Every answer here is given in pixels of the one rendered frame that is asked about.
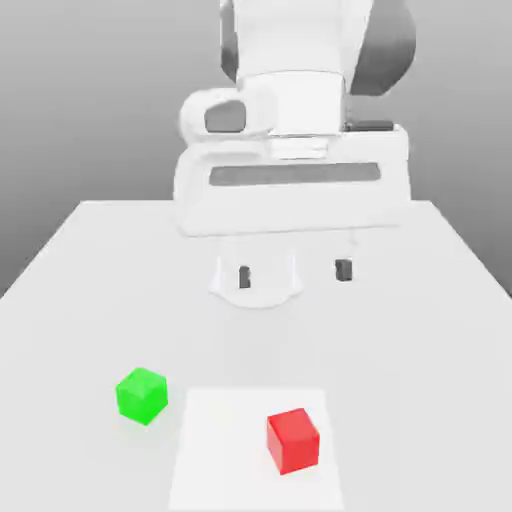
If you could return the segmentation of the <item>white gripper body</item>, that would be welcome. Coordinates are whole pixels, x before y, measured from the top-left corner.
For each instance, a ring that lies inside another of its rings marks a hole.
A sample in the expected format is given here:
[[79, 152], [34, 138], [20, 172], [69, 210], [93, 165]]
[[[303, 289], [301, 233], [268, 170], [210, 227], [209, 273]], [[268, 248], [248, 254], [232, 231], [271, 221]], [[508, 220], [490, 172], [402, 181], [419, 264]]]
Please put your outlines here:
[[175, 170], [176, 223], [199, 237], [395, 225], [411, 203], [408, 157], [400, 125], [195, 143]]

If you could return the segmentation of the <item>small green cube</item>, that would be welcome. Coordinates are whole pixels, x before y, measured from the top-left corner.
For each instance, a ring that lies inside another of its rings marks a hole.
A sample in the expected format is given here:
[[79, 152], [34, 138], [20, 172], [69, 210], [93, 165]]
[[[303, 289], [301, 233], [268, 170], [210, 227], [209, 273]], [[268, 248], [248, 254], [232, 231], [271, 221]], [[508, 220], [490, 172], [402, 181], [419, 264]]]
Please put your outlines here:
[[168, 405], [167, 380], [146, 368], [135, 368], [115, 388], [119, 413], [144, 426]]

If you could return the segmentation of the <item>small red cube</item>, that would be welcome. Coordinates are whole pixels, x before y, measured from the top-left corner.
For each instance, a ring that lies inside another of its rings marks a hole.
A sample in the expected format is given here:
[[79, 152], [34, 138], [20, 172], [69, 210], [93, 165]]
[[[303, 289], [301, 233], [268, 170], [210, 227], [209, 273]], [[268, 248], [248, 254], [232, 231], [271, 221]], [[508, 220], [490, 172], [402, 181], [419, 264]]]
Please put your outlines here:
[[304, 408], [269, 416], [266, 443], [280, 475], [318, 464], [320, 434]]

